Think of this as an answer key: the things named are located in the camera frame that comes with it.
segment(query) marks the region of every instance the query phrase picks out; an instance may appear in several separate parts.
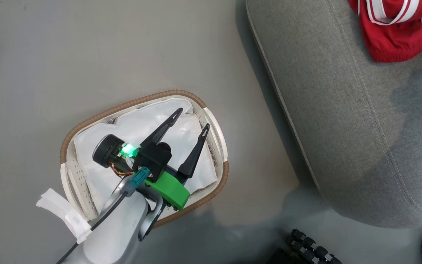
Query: green 3d-printed part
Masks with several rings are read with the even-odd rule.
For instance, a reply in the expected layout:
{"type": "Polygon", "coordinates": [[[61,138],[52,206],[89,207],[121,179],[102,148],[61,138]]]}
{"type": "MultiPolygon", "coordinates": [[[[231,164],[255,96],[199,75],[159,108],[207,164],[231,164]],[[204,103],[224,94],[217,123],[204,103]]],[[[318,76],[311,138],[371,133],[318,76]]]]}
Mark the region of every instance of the green 3d-printed part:
{"type": "Polygon", "coordinates": [[[171,206],[177,207],[179,211],[183,210],[190,197],[190,192],[168,172],[164,172],[157,182],[145,180],[145,183],[166,199],[171,206]]]}

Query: green led light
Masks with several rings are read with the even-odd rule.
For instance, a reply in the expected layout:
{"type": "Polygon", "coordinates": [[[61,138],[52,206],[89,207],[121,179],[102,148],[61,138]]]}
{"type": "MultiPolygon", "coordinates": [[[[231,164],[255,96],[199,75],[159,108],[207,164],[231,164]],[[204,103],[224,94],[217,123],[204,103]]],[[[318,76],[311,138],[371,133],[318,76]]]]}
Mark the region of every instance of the green led light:
{"type": "Polygon", "coordinates": [[[120,150],[120,155],[131,158],[131,157],[133,157],[135,150],[136,150],[136,148],[133,145],[126,144],[120,150]]]}

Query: sofa cushion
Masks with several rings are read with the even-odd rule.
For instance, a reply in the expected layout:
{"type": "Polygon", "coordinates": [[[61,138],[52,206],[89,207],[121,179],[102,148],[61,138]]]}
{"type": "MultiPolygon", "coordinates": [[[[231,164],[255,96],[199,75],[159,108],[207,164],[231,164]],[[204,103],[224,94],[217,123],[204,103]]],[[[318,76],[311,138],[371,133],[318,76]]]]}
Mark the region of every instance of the sofa cushion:
{"type": "Polygon", "coordinates": [[[248,0],[247,12],[323,197],[366,224],[422,226],[422,53],[373,62],[346,0],[248,0]]]}

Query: white basket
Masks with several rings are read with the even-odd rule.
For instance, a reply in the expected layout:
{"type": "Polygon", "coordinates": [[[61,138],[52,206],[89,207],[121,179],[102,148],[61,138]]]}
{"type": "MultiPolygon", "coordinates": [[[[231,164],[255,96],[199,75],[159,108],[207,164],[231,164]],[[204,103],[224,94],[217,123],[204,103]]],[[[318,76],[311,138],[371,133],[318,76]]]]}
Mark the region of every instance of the white basket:
{"type": "Polygon", "coordinates": [[[95,219],[98,216],[98,212],[94,205],[94,201],[92,201],[90,196],[89,187],[87,186],[85,179],[86,175],[77,162],[74,138],[79,133],[95,124],[110,122],[120,115],[130,112],[131,110],[138,109],[161,100],[167,100],[169,98],[181,98],[188,100],[193,106],[193,113],[198,118],[201,127],[204,127],[207,123],[211,125],[210,133],[206,142],[211,152],[218,180],[206,188],[191,194],[183,211],[175,212],[167,207],[167,209],[165,209],[159,217],[155,227],[175,220],[193,209],[196,209],[216,196],[224,187],[229,168],[229,163],[227,161],[227,147],[221,128],[219,127],[219,124],[212,112],[206,107],[201,99],[190,92],[181,90],[160,92],[124,103],[102,112],[77,125],[66,136],[60,151],[60,174],[62,184],[69,203],[73,205],[87,221],[95,219]]]}

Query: black object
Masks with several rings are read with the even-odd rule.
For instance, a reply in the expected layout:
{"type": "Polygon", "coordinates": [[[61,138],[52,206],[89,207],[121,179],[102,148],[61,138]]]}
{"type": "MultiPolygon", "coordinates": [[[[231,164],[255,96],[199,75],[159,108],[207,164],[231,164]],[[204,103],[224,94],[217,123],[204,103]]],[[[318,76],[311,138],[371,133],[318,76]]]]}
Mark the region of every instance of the black object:
{"type": "MultiPolygon", "coordinates": [[[[107,213],[105,213],[100,219],[99,221],[97,221],[91,228],[91,231],[94,231],[94,229],[96,229],[100,224],[102,224],[102,222],[104,222],[104,220],[117,208],[117,206],[122,202],[122,200],[126,197],[127,192],[124,192],[121,197],[114,203],[114,205],[112,205],[112,207],[107,211],[107,213]]],[[[63,263],[63,261],[65,261],[65,259],[76,249],[76,247],[79,246],[78,243],[74,243],[74,245],[66,252],[66,254],[64,254],[63,257],[60,258],[59,261],[57,261],[56,264],[61,264],[63,263]]]]}
{"type": "Polygon", "coordinates": [[[117,156],[125,142],[115,135],[107,135],[97,145],[92,154],[92,159],[104,168],[110,167],[110,163],[117,161],[117,156]]]}
{"type": "Polygon", "coordinates": [[[157,182],[163,172],[168,172],[181,184],[185,184],[186,180],[193,177],[201,150],[203,149],[210,130],[210,125],[206,124],[206,126],[204,126],[204,129],[198,136],[198,141],[189,156],[183,164],[180,165],[179,169],[175,170],[167,165],[172,157],[169,144],[160,141],[167,130],[177,122],[177,119],[182,112],[183,108],[178,108],[169,118],[157,127],[154,132],[141,142],[138,153],[134,158],[132,168],[130,168],[126,163],[126,160],[119,155],[125,142],[112,134],[104,137],[99,145],[97,145],[94,154],[92,154],[92,159],[105,168],[108,168],[110,164],[113,164],[115,169],[120,172],[138,172],[139,167],[145,166],[151,171],[151,175],[148,177],[150,182],[157,182]]]}
{"type": "Polygon", "coordinates": [[[157,182],[159,176],[166,170],[167,163],[172,158],[170,150],[157,145],[154,142],[149,142],[148,145],[142,147],[136,158],[134,159],[133,171],[137,172],[138,167],[146,167],[151,171],[151,177],[148,177],[150,182],[157,182]]]}
{"type": "Polygon", "coordinates": [[[332,256],[332,260],[330,260],[330,262],[328,262],[329,264],[341,264],[341,261],[339,261],[339,259],[335,258],[334,255],[330,254],[330,256],[332,256]]]}
{"type": "Polygon", "coordinates": [[[303,238],[302,238],[303,236],[306,236],[306,235],[303,232],[301,232],[301,231],[294,232],[295,239],[297,239],[300,242],[303,241],[303,238]]]}
{"type": "Polygon", "coordinates": [[[288,236],[288,238],[286,239],[286,244],[288,244],[288,246],[292,247],[292,242],[295,240],[295,238],[293,236],[288,236]]]}
{"type": "Polygon", "coordinates": [[[169,128],[177,122],[182,112],[183,108],[177,109],[140,144],[141,148],[134,159],[132,169],[137,172],[138,167],[146,166],[151,171],[151,176],[148,177],[150,182],[157,182],[172,158],[169,144],[160,141],[169,128]]]}
{"type": "Polygon", "coordinates": [[[315,257],[315,252],[310,249],[307,249],[306,251],[304,251],[302,256],[304,257],[305,260],[312,261],[312,259],[315,257]]]}
{"type": "Polygon", "coordinates": [[[293,230],[291,231],[291,236],[294,236],[294,235],[296,234],[296,232],[299,232],[299,230],[298,230],[298,229],[293,229],[293,230]]]}
{"type": "Polygon", "coordinates": [[[206,137],[210,130],[210,124],[206,124],[204,129],[201,131],[201,134],[198,136],[198,142],[196,143],[193,150],[190,152],[190,155],[186,160],[180,165],[179,173],[181,173],[186,178],[191,178],[195,172],[196,164],[200,158],[201,150],[203,149],[204,143],[206,142],[206,137]]]}
{"type": "Polygon", "coordinates": [[[324,247],[318,246],[315,249],[315,254],[317,255],[317,257],[325,257],[328,254],[328,251],[324,247]]]}
{"type": "Polygon", "coordinates": [[[310,237],[306,237],[303,242],[304,246],[308,249],[312,249],[312,244],[315,244],[315,241],[310,237]]]}
{"type": "Polygon", "coordinates": [[[298,241],[295,242],[294,245],[293,245],[293,249],[296,250],[296,251],[299,251],[303,247],[304,247],[304,245],[302,243],[298,242],[298,241]]]}

